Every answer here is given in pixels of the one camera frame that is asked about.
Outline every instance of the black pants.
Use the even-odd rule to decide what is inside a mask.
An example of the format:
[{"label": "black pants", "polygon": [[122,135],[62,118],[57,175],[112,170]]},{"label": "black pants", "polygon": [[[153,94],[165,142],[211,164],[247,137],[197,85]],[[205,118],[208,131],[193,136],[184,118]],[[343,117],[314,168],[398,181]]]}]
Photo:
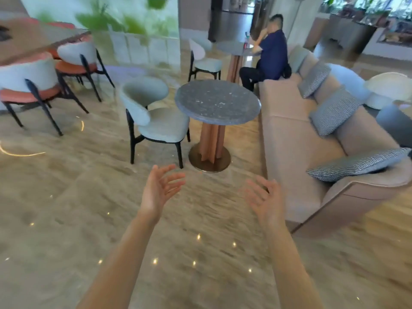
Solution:
[{"label": "black pants", "polygon": [[242,67],[239,69],[239,77],[242,80],[242,85],[253,92],[255,83],[263,81],[265,75],[259,69],[260,60],[257,62],[256,68],[253,67]]}]

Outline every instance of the light blue chair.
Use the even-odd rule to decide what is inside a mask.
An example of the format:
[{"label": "light blue chair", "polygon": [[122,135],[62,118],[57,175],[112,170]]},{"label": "light blue chair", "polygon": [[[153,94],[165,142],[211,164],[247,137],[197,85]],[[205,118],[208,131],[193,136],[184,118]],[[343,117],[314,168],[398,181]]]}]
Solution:
[{"label": "light blue chair", "polygon": [[189,39],[190,45],[190,69],[189,69],[189,79],[188,82],[191,80],[192,75],[194,74],[194,78],[196,79],[196,73],[198,72],[206,72],[208,74],[212,74],[215,79],[217,79],[219,75],[219,80],[221,76],[222,70],[222,61],[217,60],[215,58],[207,58],[205,50],[212,49],[212,43],[207,40],[192,40]]},{"label": "light blue chair", "polygon": [[345,86],[345,89],[349,93],[361,100],[364,104],[371,95],[371,91],[363,86],[365,81],[351,69],[337,64],[328,63],[328,65],[331,68],[330,73],[337,79],[337,81]]},{"label": "light blue chair", "polygon": [[[130,163],[134,163],[135,146],[144,139],[176,145],[179,166],[183,168],[180,142],[185,136],[190,142],[189,117],[177,108],[147,110],[148,105],[167,97],[168,86],[155,77],[141,76],[123,84],[120,99],[126,107],[130,133]],[[135,137],[134,125],[140,135]]]}]

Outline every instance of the glowing light spot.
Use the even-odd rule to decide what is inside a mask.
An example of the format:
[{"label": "glowing light spot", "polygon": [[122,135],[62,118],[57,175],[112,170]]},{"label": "glowing light spot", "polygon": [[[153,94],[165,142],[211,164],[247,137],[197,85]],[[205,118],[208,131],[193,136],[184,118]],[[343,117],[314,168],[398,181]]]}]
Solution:
[{"label": "glowing light spot", "polygon": [[27,155],[12,154],[12,153],[9,153],[9,152],[5,151],[5,150],[2,148],[1,145],[0,145],[0,151],[1,151],[2,153],[6,154],[6,155],[16,156],[16,157],[36,156],[36,155],[40,155],[40,154],[45,154],[45,153],[46,153],[45,151],[43,151],[43,152],[41,152],[41,153],[27,154]]}]

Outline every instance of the blue shirt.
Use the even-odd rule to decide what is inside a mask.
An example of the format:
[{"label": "blue shirt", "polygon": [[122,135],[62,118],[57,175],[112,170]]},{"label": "blue shirt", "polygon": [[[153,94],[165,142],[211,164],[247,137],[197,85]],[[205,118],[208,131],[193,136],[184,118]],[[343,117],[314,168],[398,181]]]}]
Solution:
[{"label": "blue shirt", "polygon": [[262,48],[260,55],[260,69],[265,79],[278,80],[288,62],[288,46],[282,30],[270,33],[259,45]]}]

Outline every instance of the man in blue shirt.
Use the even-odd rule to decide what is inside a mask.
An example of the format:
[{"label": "man in blue shirt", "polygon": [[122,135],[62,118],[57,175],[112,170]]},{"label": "man in blue shirt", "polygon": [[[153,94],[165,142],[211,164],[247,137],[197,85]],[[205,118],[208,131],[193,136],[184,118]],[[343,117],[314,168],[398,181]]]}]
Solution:
[{"label": "man in blue shirt", "polygon": [[282,31],[283,16],[276,14],[269,20],[267,28],[260,32],[256,41],[251,40],[252,51],[262,52],[256,68],[242,67],[239,76],[243,86],[253,91],[256,82],[265,79],[278,80],[288,65],[288,47]]}]

